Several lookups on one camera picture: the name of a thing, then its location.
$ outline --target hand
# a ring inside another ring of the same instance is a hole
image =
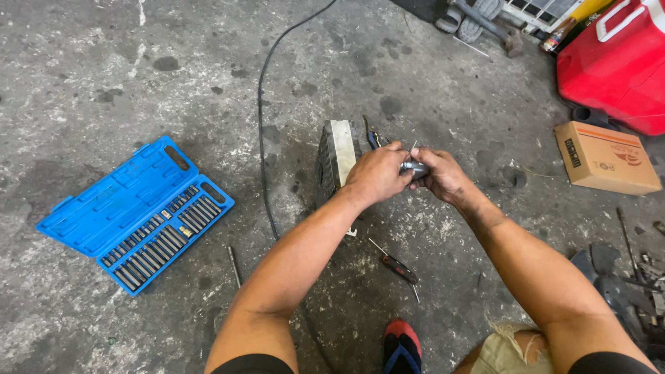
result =
[[[460,165],[445,150],[413,148],[411,158],[430,167],[430,173],[426,177],[411,182],[409,188],[412,190],[427,187],[439,200],[453,204],[461,192],[476,188]]]
[[[402,143],[397,140],[365,152],[348,173],[342,189],[354,191],[366,206],[392,197],[411,182],[413,170],[400,175],[400,164],[407,155],[408,151],[402,150]]]

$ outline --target red and black screwdriver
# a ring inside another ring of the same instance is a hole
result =
[[[416,274],[409,270],[403,263],[399,262],[396,258],[392,257],[391,255],[388,254],[388,252],[384,251],[383,248],[379,247],[377,243],[374,243],[374,240],[371,238],[368,238],[372,244],[374,244],[381,252],[383,252],[383,257],[381,258],[381,261],[383,261],[384,264],[388,265],[388,267],[395,272],[397,275],[400,277],[404,278],[411,287],[414,290],[414,294],[416,295],[416,300],[420,303],[420,298],[418,297],[418,292],[416,291],[416,283],[418,283],[418,277],[416,277]]]

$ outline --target cardboard box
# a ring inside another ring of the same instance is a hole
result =
[[[575,121],[554,132],[572,184],[631,195],[662,189],[637,136]]]

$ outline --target bit socket set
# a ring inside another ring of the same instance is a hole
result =
[[[37,230],[95,257],[134,296],[234,203],[163,136],[56,205]]]

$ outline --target red plastic container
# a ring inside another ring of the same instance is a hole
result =
[[[623,0],[559,53],[564,98],[665,134],[665,0]]]

